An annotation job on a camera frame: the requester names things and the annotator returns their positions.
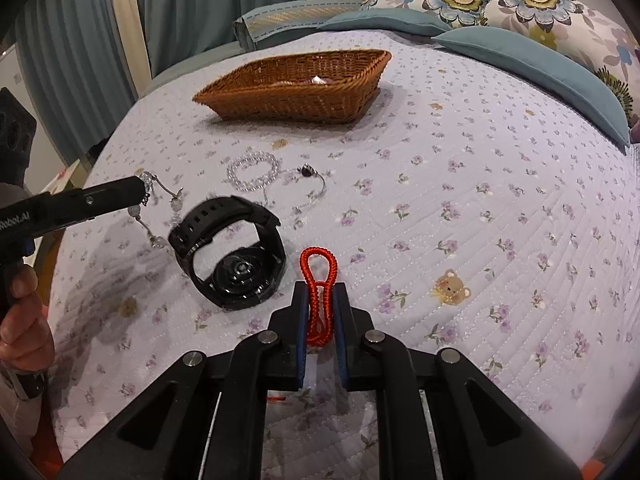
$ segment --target bedspread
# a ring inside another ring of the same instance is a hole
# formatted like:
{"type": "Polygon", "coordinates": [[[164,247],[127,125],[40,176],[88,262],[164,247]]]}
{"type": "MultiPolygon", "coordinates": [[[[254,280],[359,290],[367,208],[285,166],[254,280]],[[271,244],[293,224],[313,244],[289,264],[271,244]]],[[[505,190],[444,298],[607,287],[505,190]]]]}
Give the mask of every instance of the bedspread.
{"type": "MultiPolygon", "coordinates": [[[[255,308],[208,303],[126,212],[67,229],[50,310],[50,394],[65,459],[184,352],[228,351],[264,329],[288,304],[311,245],[334,252],[351,304],[377,328],[423,351],[458,348],[578,464],[590,457],[640,364],[635,147],[624,155],[572,108],[480,62],[391,32],[324,32],[146,96],[87,185],[144,168],[184,187],[184,214],[233,194],[227,163],[255,150],[283,168],[307,162],[328,186],[302,213],[292,206],[318,190],[316,179],[289,175],[268,189],[289,259],[279,291],[255,308]],[[355,124],[223,123],[191,102],[248,60],[356,47],[393,59],[355,124]],[[468,289],[456,305],[434,293],[449,270],[468,289]]],[[[142,218],[166,236],[167,198],[152,198],[142,218]]],[[[235,224],[196,263],[211,266],[255,239],[235,224]]],[[[378,476],[374,399],[343,391],[335,369],[333,346],[313,350],[304,389],[268,405],[264,478],[378,476]]]]}

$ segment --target metal bolt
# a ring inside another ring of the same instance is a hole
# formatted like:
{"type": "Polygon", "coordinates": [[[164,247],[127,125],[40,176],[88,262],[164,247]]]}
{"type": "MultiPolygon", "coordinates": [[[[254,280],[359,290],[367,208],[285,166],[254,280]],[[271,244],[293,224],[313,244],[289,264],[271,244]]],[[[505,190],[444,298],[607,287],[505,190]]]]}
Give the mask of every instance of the metal bolt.
{"type": "Polygon", "coordinates": [[[275,343],[278,340],[278,334],[273,330],[264,330],[258,334],[258,341],[268,345],[270,343],[275,343]]]}
{"type": "Polygon", "coordinates": [[[187,352],[182,356],[182,362],[187,366],[198,366],[202,362],[202,354],[200,352],[187,352]]]}
{"type": "Polygon", "coordinates": [[[370,343],[382,343],[385,340],[385,333],[380,330],[367,330],[364,339],[370,343]]]}
{"type": "Polygon", "coordinates": [[[444,362],[452,365],[453,363],[457,363],[458,361],[460,361],[460,352],[454,350],[453,348],[445,348],[440,353],[440,358],[444,362]]]}

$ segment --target brown woven basket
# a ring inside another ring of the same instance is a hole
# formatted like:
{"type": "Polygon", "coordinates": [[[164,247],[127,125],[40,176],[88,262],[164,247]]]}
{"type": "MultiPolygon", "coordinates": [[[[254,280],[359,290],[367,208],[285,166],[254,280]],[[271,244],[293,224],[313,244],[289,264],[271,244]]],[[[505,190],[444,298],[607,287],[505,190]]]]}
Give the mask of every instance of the brown woven basket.
{"type": "Polygon", "coordinates": [[[335,50],[259,59],[203,88],[193,100],[224,120],[348,123],[366,111],[390,59],[386,50],[335,50]],[[315,76],[328,83],[313,83],[315,76]]]}

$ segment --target finger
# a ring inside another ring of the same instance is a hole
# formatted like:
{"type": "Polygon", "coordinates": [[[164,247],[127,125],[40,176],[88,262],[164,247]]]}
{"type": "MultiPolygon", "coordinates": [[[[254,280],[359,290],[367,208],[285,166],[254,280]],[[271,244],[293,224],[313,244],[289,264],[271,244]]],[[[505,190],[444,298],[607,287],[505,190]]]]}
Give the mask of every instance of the finger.
{"type": "Polygon", "coordinates": [[[33,294],[37,286],[38,277],[35,270],[28,265],[22,265],[11,282],[10,292],[14,298],[19,300],[33,294]]]}
{"type": "Polygon", "coordinates": [[[42,301],[37,294],[22,298],[4,316],[0,325],[0,338],[5,343],[12,344],[41,316],[42,301]]]}
{"type": "Polygon", "coordinates": [[[55,349],[53,339],[51,339],[37,350],[15,359],[10,364],[18,370],[39,372],[41,370],[46,370],[46,368],[49,368],[53,364],[54,356],[55,349]]]}
{"type": "Polygon", "coordinates": [[[43,317],[37,318],[33,324],[11,345],[0,342],[0,359],[12,362],[40,348],[51,337],[49,325],[43,317]]]}

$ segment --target floral quilt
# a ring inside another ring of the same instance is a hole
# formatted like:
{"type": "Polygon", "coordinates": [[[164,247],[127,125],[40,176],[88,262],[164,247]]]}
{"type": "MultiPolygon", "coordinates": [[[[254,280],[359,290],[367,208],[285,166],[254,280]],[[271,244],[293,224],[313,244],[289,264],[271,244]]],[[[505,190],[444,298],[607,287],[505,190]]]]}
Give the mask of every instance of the floral quilt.
{"type": "MultiPolygon", "coordinates": [[[[184,188],[184,214],[237,193],[226,167],[255,150],[283,168],[311,164],[328,188],[302,212],[293,206],[317,179],[267,190],[288,261],[279,291],[259,306],[209,303],[126,212],[66,230],[49,314],[65,459],[185,352],[225,352],[263,330],[289,304],[307,246],[334,252],[351,303],[377,328],[410,348],[458,348],[578,464],[591,456],[640,367],[636,146],[621,153],[568,105],[475,60],[391,32],[322,32],[141,99],[87,185],[144,168],[184,188]],[[393,55],[357,123],[225,123],[191,102],[249,60],[348,48],[393,55]]],[[[158,196],[142,219],[166,236],[173,214],[158,196]]],[[[211,269],[255,237],[230,226],[196,264],[211,269]]],[[[332,345],[311,351],[304,388],[268,404],[263,478],[378,477],[374,397],[345,392],[334,358],[332,345]]]]}

